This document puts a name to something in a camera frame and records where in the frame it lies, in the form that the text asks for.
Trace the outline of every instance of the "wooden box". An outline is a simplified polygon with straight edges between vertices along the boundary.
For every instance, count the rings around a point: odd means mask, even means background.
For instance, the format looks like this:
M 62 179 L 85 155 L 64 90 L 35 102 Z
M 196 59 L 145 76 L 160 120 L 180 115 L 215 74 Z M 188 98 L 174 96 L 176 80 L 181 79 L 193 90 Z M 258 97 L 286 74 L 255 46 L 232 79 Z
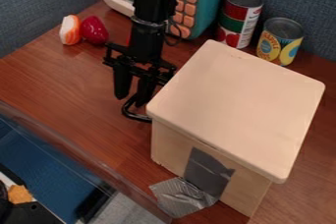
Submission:
M 220 200 L 252 216 L 284 183 L 323 83 L 208 40 L 148 103 L 152 159 L 183 176 L 196 147 L 235 169 Z

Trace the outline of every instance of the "wooden desk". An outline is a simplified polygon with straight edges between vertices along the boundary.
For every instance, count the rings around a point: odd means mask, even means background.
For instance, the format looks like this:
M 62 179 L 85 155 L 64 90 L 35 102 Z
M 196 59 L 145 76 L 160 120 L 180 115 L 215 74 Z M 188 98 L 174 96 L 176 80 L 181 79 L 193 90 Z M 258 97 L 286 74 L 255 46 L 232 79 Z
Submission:
M 88 15 L 102 18 L 111 39 L 125 44 L 131 28 L 128 18 L 102 2 L 81 13 Z M 157 211 L 150 198 L 119 178 L 153 197 L 149 185 L 174 177 L 150 160 L 150 125 L 121 115 L 124 100 L 114 98 L 112 70 L 101 64 L 105 49 L 85 42 L 63 46 L 58 30 L 0 60 L 0 99 L 115 170 L 118 174 L 112 176 L 85 155 L 59 144 L 117 189 Z M 206 36 L 165 46 L 164 58 L 182 66 L 205 40 Z M 300 53 L 290 68 L 324 82 L 326 92 L 288 182 L 271 187 L 251 220 L 217 203 L 174 223 L 336 223 L 336 64 Z

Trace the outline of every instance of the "tin can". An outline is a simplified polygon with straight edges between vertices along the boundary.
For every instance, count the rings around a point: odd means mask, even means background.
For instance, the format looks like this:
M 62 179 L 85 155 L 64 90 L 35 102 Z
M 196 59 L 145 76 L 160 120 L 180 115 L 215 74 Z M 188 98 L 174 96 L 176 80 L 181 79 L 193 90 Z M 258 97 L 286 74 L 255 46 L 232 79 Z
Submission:
M 256 55 L 281 66 L 291 64 L 304 39 L 304 30 L 287 18 L 272 18 L 265 22 Z
M 262 0 L 224 0 L 219 12 L 217 40 L 236 48 L 247 47 L 262 5 Z

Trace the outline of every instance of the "cable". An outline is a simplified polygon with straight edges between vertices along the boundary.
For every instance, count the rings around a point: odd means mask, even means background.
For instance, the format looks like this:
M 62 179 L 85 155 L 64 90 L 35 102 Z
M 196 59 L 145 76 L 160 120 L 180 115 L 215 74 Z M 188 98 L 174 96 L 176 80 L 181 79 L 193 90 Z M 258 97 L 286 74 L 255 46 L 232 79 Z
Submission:
M 168 23 L 172 24 L 178 30 L 178 32 L 179 32 L 178 39 L 174 43 L 171 43 L 167 39 L 167 37 L 166 37 L 167 33 L 166 32 L 164 34 L 164 41 L 166 42 L 166 44 L 168 46 L 174 47 L 174 46 L 178 45 L 182 41 L 182 32 L 181 32 L 181 29 L 179 28 L 179 26 L 175 23 L 175 21 L 173 19 L 169 18 L 168 19 Z

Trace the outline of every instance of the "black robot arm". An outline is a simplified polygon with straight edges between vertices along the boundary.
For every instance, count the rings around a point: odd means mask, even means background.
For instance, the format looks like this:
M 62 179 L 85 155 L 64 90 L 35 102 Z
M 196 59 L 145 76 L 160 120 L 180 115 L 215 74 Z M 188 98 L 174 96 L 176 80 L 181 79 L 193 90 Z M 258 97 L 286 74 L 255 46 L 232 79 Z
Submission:
M 106 44 L 104 64 L 113 68 L 115 96 L 118 99 L 127 97 L 133 76 L 139 78 L 136 94 L 122 108 L 122 113 L 131 119 L 151 122 L 145 115 L 130 112 L 130 108 L 133 104 L 140 107 L 147 103 L 155 88 L 165 85 L 176 71 L 174 65 L 161 58 L 167 21 L 175 15 L 176 5 L 176 0 L 134 0 L 129 45 Z

